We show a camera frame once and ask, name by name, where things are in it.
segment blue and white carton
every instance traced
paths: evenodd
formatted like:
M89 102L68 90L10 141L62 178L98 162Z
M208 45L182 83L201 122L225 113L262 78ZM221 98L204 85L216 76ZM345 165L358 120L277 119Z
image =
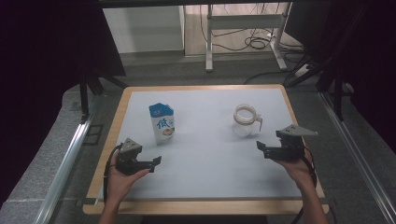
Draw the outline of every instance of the blue and white carton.
M161 103L148 108L157 144L169 141L175 133L174 110L169 105Z

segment chinese character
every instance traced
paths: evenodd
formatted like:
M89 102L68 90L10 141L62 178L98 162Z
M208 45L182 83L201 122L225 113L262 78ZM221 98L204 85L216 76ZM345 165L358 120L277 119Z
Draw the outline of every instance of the chinese character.
M166 121L167 121L166 119L160 119L160 121L157 123L158 129L161 129L163 127L168 127L169 128L169 125L168 125L168 123Z

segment hand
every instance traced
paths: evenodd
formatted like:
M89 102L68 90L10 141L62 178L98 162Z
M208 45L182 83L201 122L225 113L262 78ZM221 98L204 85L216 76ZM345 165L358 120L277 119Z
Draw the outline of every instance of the hand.
M149 173L149 169L141 170L134 175L124 175L116 169L116 159L119 151L116 150L110 161L108 172L107 199L116 200L118 203L129 193L136 180Z
M308 159L310 163L312 163L312 157L308 150L305 150L305 157ZM312 177L309 173L309 169L303 160L299 159L297 161L275 161L276 163L283 166L288 172L289 176L296 182L296 185L299 189L303 187L303 185L307 185L312 183Z

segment forearm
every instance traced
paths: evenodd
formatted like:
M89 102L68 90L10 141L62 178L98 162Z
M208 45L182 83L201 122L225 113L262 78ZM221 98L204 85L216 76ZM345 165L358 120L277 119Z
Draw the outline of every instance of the forearm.
M99 224L115 224L117 223L117 215L119 212L120 202L108 200L100 217Z
M298 184L303 196L304 223L328 224L329 220L324 214L316 189L311 183Z

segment white metal stand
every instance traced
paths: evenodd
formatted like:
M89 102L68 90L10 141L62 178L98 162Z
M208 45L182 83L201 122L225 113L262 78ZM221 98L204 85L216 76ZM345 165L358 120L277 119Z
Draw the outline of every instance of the white metal stand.
M271 49L276 57L280 70L287 70L288 67L279 51L279 42L285 29L286 20L289 15L290 4L287 3L282 14L267 15L231 15L213 16L212 5L207 8L207 43L206 43L206 72L213 71L212 52L212 30L231 29L267 29L276 28L275 40L270 43Z

